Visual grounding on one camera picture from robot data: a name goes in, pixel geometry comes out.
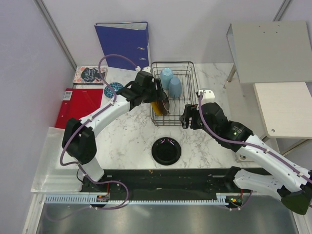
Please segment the red folder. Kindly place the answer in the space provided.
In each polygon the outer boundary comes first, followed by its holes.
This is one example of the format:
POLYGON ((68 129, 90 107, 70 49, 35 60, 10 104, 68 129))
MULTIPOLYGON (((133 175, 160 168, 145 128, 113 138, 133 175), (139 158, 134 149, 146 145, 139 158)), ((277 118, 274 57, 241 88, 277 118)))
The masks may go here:
POLYGON ((65 129, 71 118, 80 119, 101 106, 103 89, 66 89, 55 128, 65 129))

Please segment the black plate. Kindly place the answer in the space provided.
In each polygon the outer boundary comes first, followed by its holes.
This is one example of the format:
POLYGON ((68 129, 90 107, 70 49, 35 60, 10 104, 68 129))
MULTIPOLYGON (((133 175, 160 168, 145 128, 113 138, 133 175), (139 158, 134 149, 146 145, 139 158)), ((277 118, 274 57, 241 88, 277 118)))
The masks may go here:
POLYGON ((164 166, 175 164, 181 157, 180 144, 171 137, 157 139, 151 149, 153 159, 164 166))

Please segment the blue patterned bowl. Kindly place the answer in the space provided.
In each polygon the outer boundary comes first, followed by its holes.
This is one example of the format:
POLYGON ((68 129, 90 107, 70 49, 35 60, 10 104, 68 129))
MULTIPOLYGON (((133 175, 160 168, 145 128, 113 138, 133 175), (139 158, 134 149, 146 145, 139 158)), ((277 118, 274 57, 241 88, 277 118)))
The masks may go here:
POLYGON ((112 98, 114 96, 114 93, 117 93, 120 89, 123 88, 123 85, 119 82, 109 83, 109 86, 106 86, 104 88, 104 95, 107 98, 112 98))

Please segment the little women book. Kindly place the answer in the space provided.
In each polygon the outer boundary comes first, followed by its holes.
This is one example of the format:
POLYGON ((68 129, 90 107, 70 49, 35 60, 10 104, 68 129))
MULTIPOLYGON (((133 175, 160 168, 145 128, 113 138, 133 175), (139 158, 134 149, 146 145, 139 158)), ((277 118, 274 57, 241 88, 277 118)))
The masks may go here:
POLYGON ((73 79, 74 85, 104 85, 101 76, 106 78, 108 69, 101 66, 78 66, 73 79))

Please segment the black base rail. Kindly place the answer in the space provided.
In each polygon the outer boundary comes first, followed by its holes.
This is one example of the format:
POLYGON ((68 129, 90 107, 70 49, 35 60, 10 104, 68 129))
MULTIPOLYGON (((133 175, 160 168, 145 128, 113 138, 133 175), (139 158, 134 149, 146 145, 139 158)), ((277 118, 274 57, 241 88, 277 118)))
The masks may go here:
POLYGON ((225 179, 228 169, 111 169, 106 170, 101 184, 84 178, 82 192, 104 193, 120 200, 216 198, 217 194, 248 194, 225 179))

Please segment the grey metal shelf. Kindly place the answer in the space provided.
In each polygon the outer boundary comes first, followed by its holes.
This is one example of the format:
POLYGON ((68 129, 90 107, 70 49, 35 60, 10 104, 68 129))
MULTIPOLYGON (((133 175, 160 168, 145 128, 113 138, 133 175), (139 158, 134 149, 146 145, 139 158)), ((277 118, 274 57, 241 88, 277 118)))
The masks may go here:
POLYGON ((312 47, 305 21, 234 22, 227 40, 241 83, 312 79, 312 47))

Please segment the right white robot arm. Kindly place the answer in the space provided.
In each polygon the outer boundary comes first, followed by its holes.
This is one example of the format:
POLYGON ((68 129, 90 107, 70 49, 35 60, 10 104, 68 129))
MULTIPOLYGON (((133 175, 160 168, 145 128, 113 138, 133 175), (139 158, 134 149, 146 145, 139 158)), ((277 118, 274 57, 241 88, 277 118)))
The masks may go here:
POLYGON ((283 157, 245 125, 228 120, 217 103, 187 104, 179 120, 182 128, 205 131, 222 147, 250 158, 269 173, 258 175, 231 167, 223 179, 227 191, 257 191, 299 215, 312 206, 312 172, 283 157))

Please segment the light blue cup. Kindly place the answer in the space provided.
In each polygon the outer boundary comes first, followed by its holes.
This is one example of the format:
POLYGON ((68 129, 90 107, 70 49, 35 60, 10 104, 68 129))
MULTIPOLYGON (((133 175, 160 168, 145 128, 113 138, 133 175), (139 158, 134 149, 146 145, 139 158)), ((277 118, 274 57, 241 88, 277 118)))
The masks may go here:
POLYGON ((170 68, 162 69, 160 73, 160 81, 162 88, 168 90, 171 79, 173 78, 173 72, 170 68))

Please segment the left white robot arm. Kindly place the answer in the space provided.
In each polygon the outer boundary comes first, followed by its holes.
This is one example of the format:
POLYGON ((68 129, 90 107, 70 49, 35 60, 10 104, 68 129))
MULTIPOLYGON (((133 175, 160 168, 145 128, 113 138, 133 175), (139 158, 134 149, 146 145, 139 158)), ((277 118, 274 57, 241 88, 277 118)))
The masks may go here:
POLYGON ((147 71, 139 71, 135 80, 113 92, 112 99, 81 119, 67 121, 62 140, 62 153, 75 160, 73 164, 90 179, 90 186, 97 192, 105 190, 107 180, 96 159, 96 137, 110 123, 143 103, 165 103, 168 99, 160 79, 147 71))

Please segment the beige wooden board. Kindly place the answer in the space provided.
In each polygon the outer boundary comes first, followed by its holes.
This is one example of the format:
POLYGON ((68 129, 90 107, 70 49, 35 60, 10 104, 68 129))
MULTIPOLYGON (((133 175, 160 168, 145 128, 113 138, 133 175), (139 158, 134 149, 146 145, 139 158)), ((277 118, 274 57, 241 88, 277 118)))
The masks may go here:
POLYGON ((269 138, 311 139, 312 97, 305 82, 253 85, 269 138))

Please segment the red floral plate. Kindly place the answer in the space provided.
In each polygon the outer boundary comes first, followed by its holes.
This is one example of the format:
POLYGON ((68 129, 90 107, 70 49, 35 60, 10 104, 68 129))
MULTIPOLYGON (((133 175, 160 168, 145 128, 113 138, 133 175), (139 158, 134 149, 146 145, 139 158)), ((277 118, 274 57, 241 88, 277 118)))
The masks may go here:
POLYGON ((170 103, 168 97, 166 97, 164 100, 157 101, 157 105, 159 116, 167 116, 169 114, 170 103))

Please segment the yellow plate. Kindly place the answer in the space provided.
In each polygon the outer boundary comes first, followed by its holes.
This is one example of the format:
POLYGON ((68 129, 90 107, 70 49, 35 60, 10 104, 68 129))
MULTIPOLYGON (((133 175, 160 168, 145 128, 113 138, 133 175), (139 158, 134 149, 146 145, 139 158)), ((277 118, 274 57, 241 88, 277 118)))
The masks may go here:
POLYGON ((155 113, 157 116, 161 116, 161 115, 162 115, 162 113, 161 113, 161 111, 160 111, 160 109, 159 109, 159 106, 158 106, 158 103, 157 103, 157 102, 152 102, 152 103, 151 103, 151 107, 152 107, 154 113, 155 113))

